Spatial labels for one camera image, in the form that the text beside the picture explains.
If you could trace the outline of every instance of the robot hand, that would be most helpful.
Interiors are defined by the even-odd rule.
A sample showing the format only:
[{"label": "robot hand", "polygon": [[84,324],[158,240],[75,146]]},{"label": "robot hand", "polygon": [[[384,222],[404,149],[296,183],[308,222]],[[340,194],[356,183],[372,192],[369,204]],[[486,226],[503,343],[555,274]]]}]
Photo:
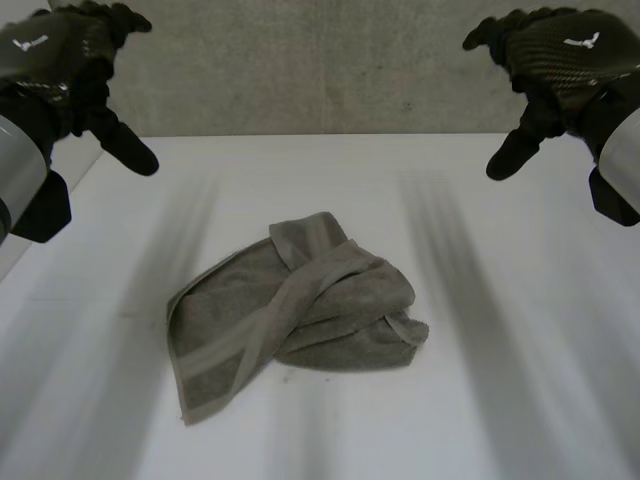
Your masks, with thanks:
[{"label": "robot hand", "polygon": [[113,61],[127,36],[151,24],[129,7],[85,2],[40,10],[0,30],[0,243],[47,242],[71,221],[67,186],[51,170],[53,144],[89,130],[141,175],[158,160],[107,108]]},{"label": "robot hand", "polygon": [[513,90],[529,101],[520,127],[487,166],[494,180],[516,173],[545,138],[565,132],[581,136],[581,114],[608,85],[633,75],[640,86],[640,40],[620,19],[597,10],[515,10],[500,20],[487,18],[463,48],[479,45],[489,47],[493,61],[509,73]]},{"label": "robot hand", "polygon": [[[640,39],[605,12],[543,8],[483,20],[463,48],[480,45],[489,47],[493,61],[509,74],[513,90],[528,100],[520,126],[491,158],[487,175],[494,180],[510,177],[545,138],[568,132],[582,138],[594,156],[597,166],[589,184],[596,210],[625,226],[638,223],[638,166],[630,155],[620,158],[617,153],[614,158],[611,145],[627,144],[627,151],[637,154],[637,132],[631,132],[628,122],[621,124],[640,107]],[[607,144],[608,153],[600,161]]]},{"label": "robot hand", "polygon": [[40,129],[53,129],[53,134],[37,131],[28,118],[21,121],[16,108],[10,120],[36,137],[44,155],[51,146],[42,148],[38,140],[56,141],[89,130],[126,167],[153,174],[158,169],[155,155],[106,106],[117,50],[130,33],[149,31],[148,20],[117,3],[40,10],[24,22],[8,25],[0,31],[0,98],[9,103],[24,98],[43,102],[51,122]]}]

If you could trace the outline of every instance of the table surface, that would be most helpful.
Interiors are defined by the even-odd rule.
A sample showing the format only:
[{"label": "table surface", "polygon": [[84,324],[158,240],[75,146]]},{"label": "table surface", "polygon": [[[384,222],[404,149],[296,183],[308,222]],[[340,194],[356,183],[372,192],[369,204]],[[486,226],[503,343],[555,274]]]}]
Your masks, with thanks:
[{"label": "table surface", "polygon": [[[103,155],[0,284],[0,479],[640,477],[640,230],[593,211],[574,140],[488,180],[503,138],[149,139],[148,179]],[[185,427],[167,299],[323,210],[407,276],[430,338],[394,371],[274,362]]]}]

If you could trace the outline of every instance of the gray towel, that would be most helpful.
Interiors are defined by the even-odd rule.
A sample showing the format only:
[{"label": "gray towel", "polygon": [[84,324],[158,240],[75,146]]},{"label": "gray towel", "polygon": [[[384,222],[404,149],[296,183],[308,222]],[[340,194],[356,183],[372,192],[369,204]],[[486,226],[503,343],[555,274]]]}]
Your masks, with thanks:
[{"label": "gray towel", "polygon": [[348,240],[330,213],[271,225],[270,237],[196,278],[169,304],[183,420],[225,405],[272,358],[305,368],[405,366],[427,338],[386,260]]}]

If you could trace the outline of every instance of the concrete wall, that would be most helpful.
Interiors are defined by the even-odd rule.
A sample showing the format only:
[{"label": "concrete wall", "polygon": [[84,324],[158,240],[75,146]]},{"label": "concrete wall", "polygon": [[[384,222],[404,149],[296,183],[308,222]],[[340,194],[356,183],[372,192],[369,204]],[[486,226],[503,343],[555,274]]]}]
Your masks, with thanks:
[{"label": "concrete wall", "polygon": [[[0,3],[0,23],[19,21],[39,8],[48,8],[46,0],[3,0]],[[53,153],[54,169],[60,173],[70,189],[73,189],[80,179],[93,165],[102,149],[98,142],[86,135],[85,138],[75,137],[59,142]],[[22,254],[29,248],[31,242],[10,236],[0,247],[0,280],[11,270]]]},{"label": "concrete wall", "polygon": [[462,49],[483,18],[599,8],[640,32],[637,0],[121,1],[153,23],[111,88],[144,137],[508,132],[524,97]]}]

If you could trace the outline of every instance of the carbon fiber glove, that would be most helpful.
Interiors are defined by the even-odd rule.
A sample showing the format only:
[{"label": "carbon fiber glove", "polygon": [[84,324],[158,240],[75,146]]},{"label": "carbon fiber glove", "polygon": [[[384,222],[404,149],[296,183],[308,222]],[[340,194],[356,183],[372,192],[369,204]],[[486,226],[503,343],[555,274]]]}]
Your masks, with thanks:
[{"label": "carbon fiber glove", "polygon": [[89,130],[126,167],[153,174],[158,169],[155,155],[106,106],[117,50],[129,34],[149,31],[151,23],[129,7],[94,2],[39,10],[24,22],[6,26],[0,31],[0,98],[13,106],[5,108],[12,121],[33,118],[20,112],[31,111],[33,102],[40,101],[51,126],[18,126],[35,137],[45,154],[51,146],[43,147],[38,140],[48,138],[49,132],[38,129],[53,130],[54,140]]},{"label": "carbon fiber glove", "polygon": [[583,121],[594,98],[604,97],[613,85],[640,91],[640,40],[614,15],[569,8],[515,10],[499,20],[483,20],[463,48],[480,45],[489,47],[493,61],[509,73],[513,90],[526,94],[529,102],[519,128],[487,165],[494,180],[516,173],[545,138],[565,132],[584,138],[597,161],[608,135],[640,105],[626,105],[615,125],[600,125],[603,120],[595,115],[587,125]]}]

